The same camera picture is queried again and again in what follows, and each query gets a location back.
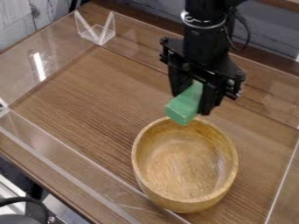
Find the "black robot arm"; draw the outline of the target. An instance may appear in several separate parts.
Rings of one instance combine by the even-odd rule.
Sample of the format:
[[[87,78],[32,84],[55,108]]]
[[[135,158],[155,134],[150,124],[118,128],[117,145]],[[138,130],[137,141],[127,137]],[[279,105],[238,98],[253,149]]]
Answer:
[[[161,39],[173,90],[166,113],[174,119],[207,116],[226,97],[239,98],[246,74],[230,50],[235,23],[245,21],[238,7],[246,1],[186,0],[183,37]]]

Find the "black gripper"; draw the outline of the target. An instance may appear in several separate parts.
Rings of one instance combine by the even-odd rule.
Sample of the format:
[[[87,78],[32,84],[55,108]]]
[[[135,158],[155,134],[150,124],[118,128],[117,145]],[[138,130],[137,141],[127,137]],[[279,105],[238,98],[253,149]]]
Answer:
[[[203,84],[198,112],[209,116],[225,97],[239,98],[246,74],[230,58],[235,22],[185,26],[183,38],[163,37],[161,61],[169,66],[173,96],[198,81]]]

